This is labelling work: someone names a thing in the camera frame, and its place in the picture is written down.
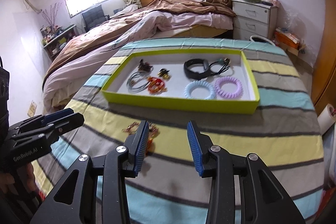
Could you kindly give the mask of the left hand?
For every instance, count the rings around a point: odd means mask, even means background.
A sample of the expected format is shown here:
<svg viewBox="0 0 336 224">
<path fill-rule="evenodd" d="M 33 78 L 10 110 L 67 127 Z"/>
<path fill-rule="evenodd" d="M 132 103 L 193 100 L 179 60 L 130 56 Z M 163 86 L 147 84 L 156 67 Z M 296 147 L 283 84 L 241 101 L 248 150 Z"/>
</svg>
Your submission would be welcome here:
<svg viewBox="0 0 336 224">
<path fill-rule="evenodd" d="M 34 167 L 31 163 L 28 163 L 25 167 L 25 175 L 21 174 L 18 176 L 18 181 L 22 183 L 26 183 L 25 188 L 28 192 L 33 192 L 36 190 L 37 185 L 35 183 L 35 175 L 34 175 Z M 9 173 L 3 173 L 0 174 L 0 187 L 1 191 L 6 194 L 9 190 L 9 186 L 15 184 L 16 179 Z"/>
</svg>

